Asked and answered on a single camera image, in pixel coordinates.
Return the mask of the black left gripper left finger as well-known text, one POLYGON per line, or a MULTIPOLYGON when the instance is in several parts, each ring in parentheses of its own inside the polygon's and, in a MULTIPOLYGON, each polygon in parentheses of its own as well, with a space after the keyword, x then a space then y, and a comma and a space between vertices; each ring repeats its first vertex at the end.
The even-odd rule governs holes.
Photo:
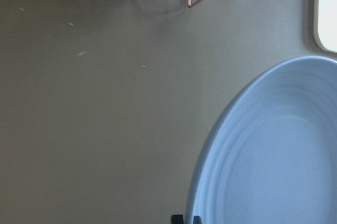
POLYGON ((171 224, 183 224, 183 215, 171 215, 171 224))

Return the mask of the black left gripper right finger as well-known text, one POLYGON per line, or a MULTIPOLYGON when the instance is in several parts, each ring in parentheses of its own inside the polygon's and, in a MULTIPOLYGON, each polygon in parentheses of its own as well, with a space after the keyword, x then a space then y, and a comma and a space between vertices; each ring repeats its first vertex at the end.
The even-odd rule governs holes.
POLYGON ((201 224, 201 217, 200 216, 194 216, 193 217, 193 224, 201 224))

